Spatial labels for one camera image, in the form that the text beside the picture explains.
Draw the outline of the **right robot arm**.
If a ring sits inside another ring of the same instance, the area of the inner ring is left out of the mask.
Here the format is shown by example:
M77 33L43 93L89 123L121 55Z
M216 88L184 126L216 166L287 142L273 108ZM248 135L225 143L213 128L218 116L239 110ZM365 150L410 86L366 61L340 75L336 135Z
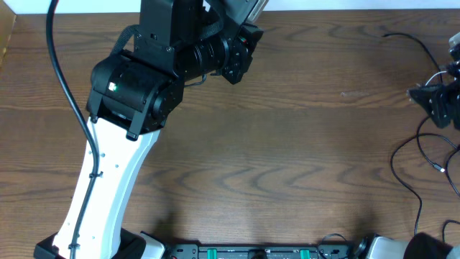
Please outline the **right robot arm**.
M454 124L459 128L459 59L449 63L443 70L437 72L439 76L448 74L454 78L450 83L431 83L408 90L408 96L426 112L426 119L444 128ZM399 176L395 177L408 191L415 195L419 202L417 216L414 223L413 238L408 241L398 241L380 235L365 237L349 254L350 258L414 258L414 259L447 259L458 258L459 247L448 244L445 234L441 239L434 238L418 231L418 223L423 208L423 200L416 191L404 182Z

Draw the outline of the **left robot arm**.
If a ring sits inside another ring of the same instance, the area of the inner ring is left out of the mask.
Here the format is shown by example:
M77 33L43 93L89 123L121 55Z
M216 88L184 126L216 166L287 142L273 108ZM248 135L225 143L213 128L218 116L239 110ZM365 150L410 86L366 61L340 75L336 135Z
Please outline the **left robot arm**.
M138 172L187 87L208 76L240 82L262 30L265 0L142 0L91 74L87 139L73 200L60 230L36 258L161 258L165 246L122 227Z

